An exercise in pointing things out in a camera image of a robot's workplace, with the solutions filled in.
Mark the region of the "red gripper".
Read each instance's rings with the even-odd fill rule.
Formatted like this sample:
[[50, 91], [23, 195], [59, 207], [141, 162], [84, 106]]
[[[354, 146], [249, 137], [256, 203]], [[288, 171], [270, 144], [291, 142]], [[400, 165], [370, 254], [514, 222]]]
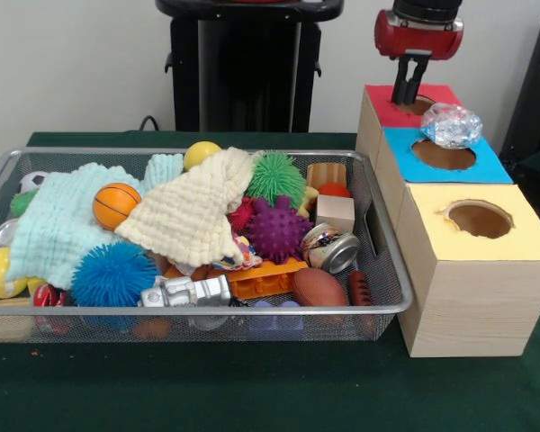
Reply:
[[[413, 104], [429, 60], [450, 59], [458, 51], [463, 36], [461, 18], [448, 23], [413, 22], [390, 9], [382, 9], [375, 21], [374, 45], [382, 56], [399, 58], [391, 100]], [[428, 57], [403, 57], [409, 54]], [[416, 66], [408, 80], [410, 62], [415, 62]]]

